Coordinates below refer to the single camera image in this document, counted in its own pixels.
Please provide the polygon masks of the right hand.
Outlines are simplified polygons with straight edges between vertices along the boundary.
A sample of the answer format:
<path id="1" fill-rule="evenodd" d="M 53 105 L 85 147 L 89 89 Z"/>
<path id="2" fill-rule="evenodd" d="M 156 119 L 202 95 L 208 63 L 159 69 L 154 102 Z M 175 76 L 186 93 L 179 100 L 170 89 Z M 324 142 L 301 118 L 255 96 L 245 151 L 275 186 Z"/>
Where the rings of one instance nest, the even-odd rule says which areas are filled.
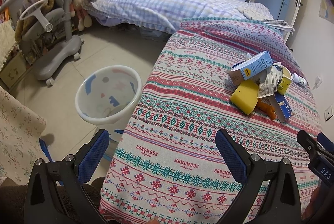
<path id="1" fill-rule="evenodd" d="M 333 186 L 323 184 L 312 193 L 302 223 L 333 223 Z"/>

